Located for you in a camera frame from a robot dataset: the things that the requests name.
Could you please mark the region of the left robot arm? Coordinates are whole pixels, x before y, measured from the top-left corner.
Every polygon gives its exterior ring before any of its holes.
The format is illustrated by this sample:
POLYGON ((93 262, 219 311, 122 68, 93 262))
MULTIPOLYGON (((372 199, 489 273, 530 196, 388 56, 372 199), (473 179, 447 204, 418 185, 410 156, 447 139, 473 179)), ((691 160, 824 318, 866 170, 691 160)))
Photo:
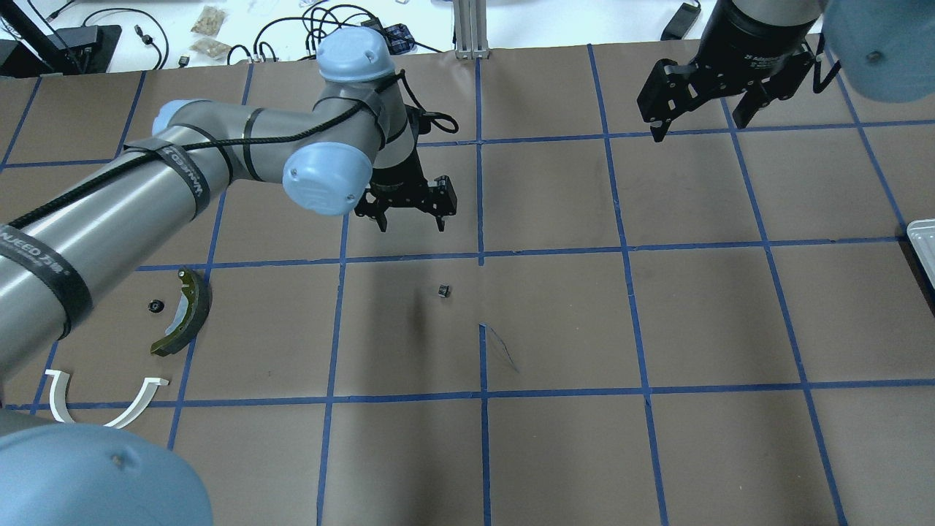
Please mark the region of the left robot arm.
MULTIPOLYGON (((175 100, 147 139, 48 203, 2 226, 2 378, 78 326, 168 237, 235 180, 277 183, 322 216, 414 207, 444 229, 446 176, 416 150, 437 113, 406 104, 406 76, 374 29, 346 26, 316 54, 324 90, 306 113, 175 100)), ((2 411, 4 525, 210 525, 190 464, 123 424, 2 411)))

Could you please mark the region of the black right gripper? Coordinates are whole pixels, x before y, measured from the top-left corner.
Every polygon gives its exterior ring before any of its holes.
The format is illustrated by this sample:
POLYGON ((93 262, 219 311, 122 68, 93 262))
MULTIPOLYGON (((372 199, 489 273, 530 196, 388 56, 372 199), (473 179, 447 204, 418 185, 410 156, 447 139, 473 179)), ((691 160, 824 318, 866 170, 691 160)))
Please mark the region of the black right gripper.
POLYGON ((740 96, 733 110, 745 129, 774 100, 795 96, 815 63, 806 37, 815 1, 718 1, 688 64, 660 59, 637 97, 655 143, 678 117, 714 99, 740 96))

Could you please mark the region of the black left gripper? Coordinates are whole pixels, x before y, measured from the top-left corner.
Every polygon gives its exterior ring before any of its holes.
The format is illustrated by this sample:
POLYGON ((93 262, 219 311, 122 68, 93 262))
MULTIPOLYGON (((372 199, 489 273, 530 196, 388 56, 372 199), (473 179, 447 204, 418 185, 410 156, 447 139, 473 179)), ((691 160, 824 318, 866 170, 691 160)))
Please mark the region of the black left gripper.
POLYGON ((448 217, 458 210, 457 193, 448 175, 434 180, 424 176, 418 148, 413 148, 406 159, 394 166, 374 169, 364 196, 354 207, 354 214, 377 223, 387 233, 386 212, 391 207, 410 207, 435 217, 438 232, 446 230, 448 217))

